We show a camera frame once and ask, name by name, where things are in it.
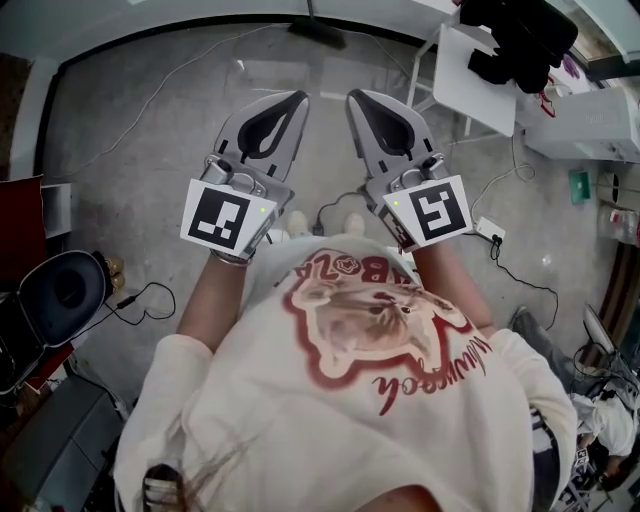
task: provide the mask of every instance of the gray floor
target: gray floor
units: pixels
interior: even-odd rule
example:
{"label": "gray floor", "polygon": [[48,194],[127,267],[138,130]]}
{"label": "gray floor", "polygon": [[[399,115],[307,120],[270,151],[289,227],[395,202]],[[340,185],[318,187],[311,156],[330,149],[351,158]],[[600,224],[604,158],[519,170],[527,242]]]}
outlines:
{"label": "gray floor", "polygon": [[[89,57],[70,67],[55,97],[45,150],[45,175],[68,174],[109,148],[131,125],[163,77],[194,55],[226,37],[259,25],[204,27],[141,39]],[[365,168],[355,156],[344,95],[352,88],[386,92],[404,100],[407,80],[371,37],[347,34],[342,52],[295,38],[282,27],[267,28],[223,43],[200,61],[172,76],[150,103],[138,125],[110,153],[64,181],[75,184],[76,225],[70,248],[99,249],[125,259],[129,292],[160,281],[175,292],[178,313],[162,322],[128,326],[115,318],[94,329],[79,356],[108,385],[131,401],[151,362],[154,346],[171,333],[207,257],[203,248],[182,241],[179,226],[190,178],[202,172],[204,156],[226,117],[273,91],[304,89],[311,111],[289,180],[296,191],[290,208],[313,218],[318,208],[362,183]],[[381,44],[411,67],[414,48],[388,40]],[[427,56],[424,75],[433,72]],[[460,124],[440,107],[425,113],[431,130],[461,174],[469,202],[488,181],[513,166],[510,140],[493,138],[451,145]],[[551,330],[572,354],[586,336],[584,302],[596,309],[608,282],[615,244],[596,236],[595,202],[571,205],[567,171],[577,162],[551,161],[524,148],[517,138],[515,157],[537,170],[531,183],[515,176],[498,182],[478,213],[506,229],[500,262],[516,274],[560,294],[558,318]],[[587,164],[595,172],[595,166]],[[371,238],[390,244],[385,228],[358,197],[346,198],[326,212],[328,234],[340,231],[349,211],[366,217]],[[545,325],[555,302],[544,291],[512,281],[489,258],[489,245],[459,237],[454,245],[492,306],[496,324],[506,324],[520,304]],[[143,304],[160,313],[169,301],[150,290]],[[123,315],[136,319],[138,304]]]}

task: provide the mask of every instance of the white desk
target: white desk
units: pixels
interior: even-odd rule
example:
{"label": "white desk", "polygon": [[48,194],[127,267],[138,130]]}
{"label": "white desk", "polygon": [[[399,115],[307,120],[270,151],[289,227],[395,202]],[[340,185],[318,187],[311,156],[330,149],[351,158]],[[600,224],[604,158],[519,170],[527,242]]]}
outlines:
{"label": "white desk", "polygon": [[493,54],[492,48],[443,25],[433,79],[435,102],[511,137],[516,117],[516,85],[494,85],[468,68],[475,49]]}

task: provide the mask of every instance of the sleeve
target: sleeve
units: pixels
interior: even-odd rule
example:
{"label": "sleeve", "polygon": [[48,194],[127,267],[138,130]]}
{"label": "sleeve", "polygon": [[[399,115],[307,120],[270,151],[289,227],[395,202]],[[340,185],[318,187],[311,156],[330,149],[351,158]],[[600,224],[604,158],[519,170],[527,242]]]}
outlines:
{"label": "sleeve", "polygon": [[576,411],[546,359],[531,348],[521,336],[508,329],[502,329],[489,339],[489,343],[515,374],[527,396],[529,406],[540,413],[555,436],[560,461],[557,499],[569,482],[575,458],[578,426]]}
{"label": "sleeve", "polygon": [[212,356],[205,345],[188,336],[167,336],[158,343],[118,444],[114,479],[127,512],[139,508],[135,503],[147,469],[170,457],[172,445],[179,442],[182,409],[202,386]]}

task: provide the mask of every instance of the human arm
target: human arm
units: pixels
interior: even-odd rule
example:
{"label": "human arm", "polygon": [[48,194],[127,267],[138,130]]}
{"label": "human arm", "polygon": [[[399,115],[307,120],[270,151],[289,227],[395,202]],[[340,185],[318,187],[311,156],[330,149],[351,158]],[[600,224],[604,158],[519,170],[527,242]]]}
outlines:
{"label": "human arm", "polygon": [[171,461],[181,445],[180,416],[202,387],[213,353],[237,319],[245,272],[209,257],[178,334],[158,343],[118,443],[114,478],[127,511],[136,509],[146,470],[158,461]]}
{"label": "human arm", "polygon": [[238,319],[246,272],[246,268],[210,256],[182,315],[178,334],[190,336],[215,352]]}
{"label": "human arm", "polygon": [[560,463],[557,499],[569,481],[573,467],[578,430],[576,411],[547,360],[521,336],[502,329],[488,341],[516,377],[529,407],[540,413],[556,439]]}
{"label": "human arm", "polygon": [[486,338],[496,332],[491,310],[448,242],[413,252],[425,290],[453,303]]}

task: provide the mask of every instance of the power strip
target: power strip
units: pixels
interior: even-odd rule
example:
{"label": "power strip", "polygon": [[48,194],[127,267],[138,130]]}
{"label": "power strip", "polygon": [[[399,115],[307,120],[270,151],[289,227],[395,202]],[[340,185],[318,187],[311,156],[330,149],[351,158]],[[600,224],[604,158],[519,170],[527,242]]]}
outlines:
{"label": "power strip", "polygon": [[482,238],[486,238],[489,242],[493,242],[493,237],[497,236],[504,242],[505,230],[491,222],[486,217],[480,217],[480,220],[476,224],[476,233]]}

